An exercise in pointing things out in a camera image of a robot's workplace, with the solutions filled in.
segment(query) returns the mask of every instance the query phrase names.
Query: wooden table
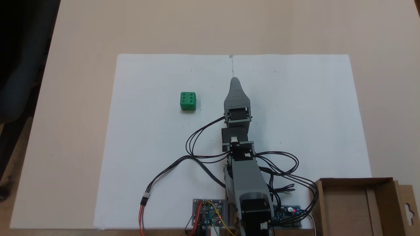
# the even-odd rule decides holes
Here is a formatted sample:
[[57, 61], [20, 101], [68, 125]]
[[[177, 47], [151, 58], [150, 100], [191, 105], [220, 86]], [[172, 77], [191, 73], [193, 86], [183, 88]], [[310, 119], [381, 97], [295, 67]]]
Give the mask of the wooden table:
[[420, 197], [413, 0], [62, 0], [12, 228], [93, 228], [117, 55], [349, 54], [374, 176]]

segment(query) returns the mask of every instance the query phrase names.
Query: cardboard box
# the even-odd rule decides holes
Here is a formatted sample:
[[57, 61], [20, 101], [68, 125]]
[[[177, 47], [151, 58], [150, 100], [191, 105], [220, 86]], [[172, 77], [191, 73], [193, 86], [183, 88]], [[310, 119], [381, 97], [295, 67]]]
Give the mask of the cardboard box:
[[[321, 178], [312, 210], [318, 236], [414, 236], [420, 221], [411, 185], [392, 178]], [[414, 216], [409, 224], [406, 204]]]

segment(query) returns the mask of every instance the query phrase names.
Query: red wire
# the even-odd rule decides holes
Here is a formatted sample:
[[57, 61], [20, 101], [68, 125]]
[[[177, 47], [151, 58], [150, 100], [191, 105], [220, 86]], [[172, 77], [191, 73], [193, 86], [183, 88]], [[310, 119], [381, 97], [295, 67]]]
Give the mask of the red wire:
[[143, 214], [143, 210], [144, 210], [144, 206], [141, 205], [140, 206], [140, 210], [139, 210], [139, 228], [140, 228], [140, 234], [141, 234], [141, 236], [144, 236], [143, 230], [142, 230], [142, 214]]
[[191, 233], [190, 233], [189, 236], [192, 236], [194, 234], [195, 228], [197, 227], [198, 220], [199, 220], [199, 216], [198, 215], [200, 213], [200, 210], [201, 210], [201, 206], [202, 205], [203, 205], [203, 201], [200, 201], [200, 204], [198, 205], [198, 208], [197, 208], [197, 212], [195, 213], [195, 223], [194, 223], [194, 226], [192, 227], [192, 230], [191, 230]]

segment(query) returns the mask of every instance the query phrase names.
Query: white paper sheet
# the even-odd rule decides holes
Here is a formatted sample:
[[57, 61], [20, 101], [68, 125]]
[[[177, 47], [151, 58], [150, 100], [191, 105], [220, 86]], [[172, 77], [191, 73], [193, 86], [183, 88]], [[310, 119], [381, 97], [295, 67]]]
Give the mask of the white paper sheet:
[[[139, 203], [149, 182], [186, 154], [185, 141], [223, 116], [230, 79], [251, 100], [249, 140], [257, 152], [286, 151], [300, 160], [295, 174], [371, 177], [365, 137], [347, 55], [119, 55], [94, 225], [138, 228]], [[181, 92], [196, 92], [197, 110], [182, 112]], [[221, 153], [223, 122], [200, 136], [196, 153]], [[287, 170], [290, 159], [272, 156]], [[207, 165], [223, 181], [223, 164]], [[275, 187], [291, 182], [276, 178]], [[280, 194], [305, 208], [310, 196], [296, 186]], [[145, 209], [146, 228], [183, 228], [193, 198], [224, 199], [225, 190], [193, 161], [157, 181]], [[310, 228], [309, 220], [302, 222]]]

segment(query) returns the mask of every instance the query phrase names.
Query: robotic arm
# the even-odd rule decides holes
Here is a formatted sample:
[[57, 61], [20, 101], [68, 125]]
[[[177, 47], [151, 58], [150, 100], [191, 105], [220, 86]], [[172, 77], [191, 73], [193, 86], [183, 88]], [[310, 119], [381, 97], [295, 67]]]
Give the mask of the robotic arm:
[[231, 151], [224, 168], [228, 203], [236, 205], [242, 236], [268, 236], [273, 204], [254, 157], [254, 142], [248, 140], [251, 102], [236, 77], [231, 79], [224, 111], [227, 128], [222, 129], [222, 148]]

